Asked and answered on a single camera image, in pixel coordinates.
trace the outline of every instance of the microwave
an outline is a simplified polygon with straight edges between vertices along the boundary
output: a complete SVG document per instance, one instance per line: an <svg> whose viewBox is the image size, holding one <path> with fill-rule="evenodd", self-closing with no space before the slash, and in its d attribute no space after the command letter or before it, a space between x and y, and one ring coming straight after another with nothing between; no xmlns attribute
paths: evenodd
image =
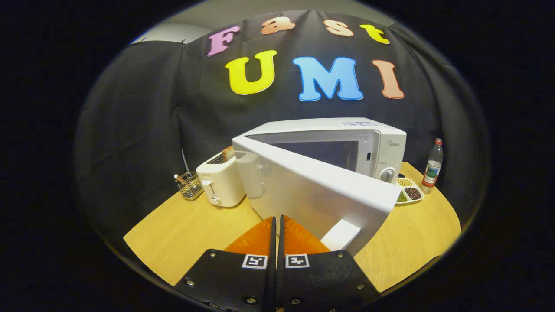
<svg viewBox="0 0 555 312"><path fill-rule="evenodd" d="M400 129L366 118L268 122L241 136L392 184L407 138Z"/></svg>
<svg viewBox="0 0 555 312"><path fill-rule="evenodd" d="M405 132L366 118L269 122L232 139L261 218L288 215L320 240L350 223L360 229L344 248L352 255L395 206L405 141Z"/></svg>

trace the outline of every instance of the letter cutout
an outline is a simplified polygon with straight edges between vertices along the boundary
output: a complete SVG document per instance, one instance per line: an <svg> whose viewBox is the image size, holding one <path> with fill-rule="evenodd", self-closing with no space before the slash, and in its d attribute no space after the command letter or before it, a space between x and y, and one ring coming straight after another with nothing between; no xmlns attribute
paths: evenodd
<svg viewBox="0 0 555 312"><path fill-rule="evenodd" d="M370 37L375 41L381 42L383 44L389 44L389 40L381 36L381 34L384 34L383 31L376 29L376 27L372 25L359 25L359 26L361 28L366 29L366 32L368 33L368 35L370 35Z"/></svg>
<svg viewBox="0 0 555 312"><path fill-rule="evenodd" d="M226 29L222 32L215 33L210 36L210 40L212 40L212 45L210 47L210 52L208 52L208 56L213 56L214 54L223 52L228 49L228 46L224 45L224 42L230 43L233 41L233 33L240 31L241 28L239 26L233 26L229 29Z"/></svg>
<svg viewBox="0 0 555 312"><path fill-rule="evenodd" d="M295 27L295 24L291 23L289 17L281 16L268 19L266 22L262 23L262 26L264 27L260 31L261 33L272 34L278 31L288 31Z"/></svg>
<svg viewBox="0 0 555 312"><path fill-rule="evenodd" d="M328 99L334 96L338 83L341 83L337 93L340 99L360 100L364 97L356 82L354 59L336 58L329 72L314 57L297 57L293 60L293 64L301 69L302 93L299 94L301 101L319 100L322 97L320 92L316 91L316 83Z"/></svg>
<svg viewBox="0 0 555 312"><path fill-rule="evenodd" d="M386 98L390 99L402 99L405 97L405 94L399 88L399 84L397 83L397 78L395 77L395 73L393 69L395 65L388 61L381 61L379 59L375 59L372 61L378 70L380 71L380 75L382 76L382 80L384 81L384 89L382 90L382 94Z"/></svg>
<svg viewBox="0 0 555 312"><path fill-rule="evenodd" d="M261 76L254 82L246 80L245 64L249 61L248 57L234 59L225 65L229 70L229 86L237 94L247 95L264 91L274 82L274 55L275 50L268 50L257 53L254 58L260 60Z"/></svg>
<svg viewBox="0 0 555 312"><path fill-rule="evenodd" d="M327 19L324 21L324 25L327 26L326 27L327 31L329 31L332 34L337 34L345 37L352 37L354 35L354 33L349 29L349 27L343 22Z"/></svg>

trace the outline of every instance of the black backdrop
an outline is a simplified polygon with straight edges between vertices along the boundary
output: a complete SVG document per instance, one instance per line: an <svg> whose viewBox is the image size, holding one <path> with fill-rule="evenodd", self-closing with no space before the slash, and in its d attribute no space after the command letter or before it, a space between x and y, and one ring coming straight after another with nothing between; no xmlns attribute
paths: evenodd
<svg viewBox="0 0 555 312"><path fill-rule="evenodd" d="M260 25L287 16L296 26L264 35ZM342 21L353 37L331 34L326 19ZM371 39L361 24L384 30L390 44ZM239 26L228 49L208 57L210 35ZM238 95L225 65L249 57L246 77L260 77L254 55L276 50L275 80L260 93ZM331 68L337 57L354 59L362 100L337 95L302 102L297 57ZM374 59L395 65L402 99L382 95ZM174 173L195 168L247 130L275 120L366 117L407 133L404 161L420 172L435 137L444 140L437 187L464 226L483 196L490 174L487 127L470 87L450 63L399 23L322 11L265 14L215 29L189 43L141 42L126 47L104 70L85 101L75 135L75 176L81 205L93 224L129 251L123 235L176 192Z"/></svg>

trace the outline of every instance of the wire basket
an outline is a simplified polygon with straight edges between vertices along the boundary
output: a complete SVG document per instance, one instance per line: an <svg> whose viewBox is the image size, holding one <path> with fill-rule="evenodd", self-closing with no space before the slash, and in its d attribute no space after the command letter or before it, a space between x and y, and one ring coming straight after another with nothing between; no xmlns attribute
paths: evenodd
<svg viewBox="0 0 555 312"><path fill-rule="evenodd" d="M182 183L177 179L175 180L175 182L177 182L179 192L186 200L195 200L204 192L203 186L200 183L199 176L196 173L185 172L184 174L180 175L180 177L185 180L185 183Z"/></svg>

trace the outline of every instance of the beans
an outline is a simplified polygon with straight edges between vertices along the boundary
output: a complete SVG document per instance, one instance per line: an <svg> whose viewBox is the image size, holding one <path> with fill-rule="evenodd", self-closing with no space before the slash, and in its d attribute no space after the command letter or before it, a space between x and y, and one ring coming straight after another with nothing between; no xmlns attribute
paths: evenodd
<svg viewBox="0 0 555 312"><path fill-rule="evenodd" d="M408 197L412 200L420 199L420 192L415 188L406 188L405 193L407 193Z"/></svg>
<svg viewBox="0 0 555 312"><path fill-rule="evenodd" d="M402 187L410 187L410 186L414 185L408 179L397 179L397 182L399 182L399 185L402 186Z"/></svg>
<svg viewBox="0 0 555 312"><path fill-rule="evenodd" d="M401 192L401 194L399 194L399 198L397 198L397 202L398 203L403 203L403 202L406 202L406 201L407 201L407 198L405 197L403 192Z"/></svg>

